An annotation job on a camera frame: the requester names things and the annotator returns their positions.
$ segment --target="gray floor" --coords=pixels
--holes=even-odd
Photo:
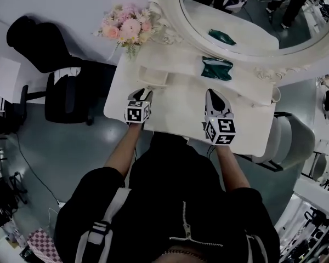
[[[280,23],[282,22],[282,17],[288,6],[288,2],[283,3],[281,7],[273,13],[272,23],[269,22],[268,13],[265,10],[267,4],[267,2],[248,0],[241,11],[234,15],[258,25],[266,30],[266,32],[276,37],[279,40],[280,49],[292,47],[311,39],[307,21],[302,10],[299,11],[292,26],[284,30]]]
[[[313,85],[312,81],[282,87],[282,100],[277,109],[299,113],[303,119],[312,124],[311,114],[314,110],[312,98],[315,98],[315,84]],[[97,114],[95,123],[90,127],[84,123],[48,122],[44,117],[43,105],[28,105],[27,120],[19,131],[22,152],[36,174],[61,201],[67,201],[71,197],[85,173],[103,166],[127,130],[124,123],[104,117],[102,110],[105,100],[103,98],[99,101],[95,109]],[[151,137],[152,133],[149,131],[142,133],[137,146],[138,156],[148,149]],[[21,172],[23,183],[28,190],[26,197],[29,203],[21,205],[14,215],[20,231],[27,236],[40,226],[47,228],[48,209],[53,208],[58,211],[59,208],[54,198],[34,177],[20,155],[16,136],[8,136],[8,139],[2,143],[8,157],[4,168],[10,174],[15,171]],[[193,140],[189,144],[200,154],[206,155],[209,145]],[[273,223],[276,223],[291,197],[294,183],[302,170],[302,164],[286,171],[273,173],[239,157],[237,159],[251,186],[261,192],[270,217]],[[212,161],[218,169],[215,152],[212,154]],[[56,214],[52,212],[51,233],[53,233],[55,219]]]

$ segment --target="black office chair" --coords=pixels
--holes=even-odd
[[[71,56],[60,30],[45,22],[36,24],[27,16],[15,21],[7,32],[7,43],[25,56],[41,73],[50,73],[46,91],[28,93],[28,85],[21,94],[18,109],[20,120],[26,118],[26,102],[45,96],[45,117],[56,123],[93,123],[90,107],[97,101],[101,77],[106,64],[86,61]],[[63,76],[56,83],[54,72],[62,68],[80,67],[75,76]]]

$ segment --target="black jacket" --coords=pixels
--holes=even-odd
[[[190,243],[197,245],[208,262],[246,263],[246,234],[262,240],[268,263],[279,262],[279,238],[258,191],[240,188],[225,193],[209,159],[185,143],[171,143],[169,148],[162,140],[165,149],[161,149],[154,147],[153,141],[134,163],[129,183],[132,190],[112,219],[113,238],[107,263],[153,262],[178,244],[170,238],[185,238],[183,201],[192,238],[215,244]],[[81,235],[103,219],[116,191],[123,186],[122,175],[112,168],[96,169],[83,177],[56,222],[55,245],[64,263],[75,262]],[[251,242],[256,251],[253,262],[264,262],[260,249],[254,245]],[[83,262],[98,262],[96,253],[96,259],[91,257],[83,257]]]

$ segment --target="checkered mat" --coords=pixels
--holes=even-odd
[[[44,262],[62,263],[62,260],[56,251],[53,239],[51,239],[43,229],[40,228],[39,230],[30,233],[27,242],[34,254]]]

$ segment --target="white vanity table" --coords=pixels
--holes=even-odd
[[[129,61],[125,54],[122,55],[107,97],[105,116],[124,122],[124,107],[128,95],[146,87],[138,80],[139,69],[136,62]],[[151,116],[145,122],[144,129],[188,136],[208,143],[202,126],[205,121],[205,93],[208,88],[221,92],[230,101],[238,133],[230,145],[231,150],[237,154],[262,156],[275,104],[252,107],[237,93],[202,76],[170,74],[167,87],[154,89]]]

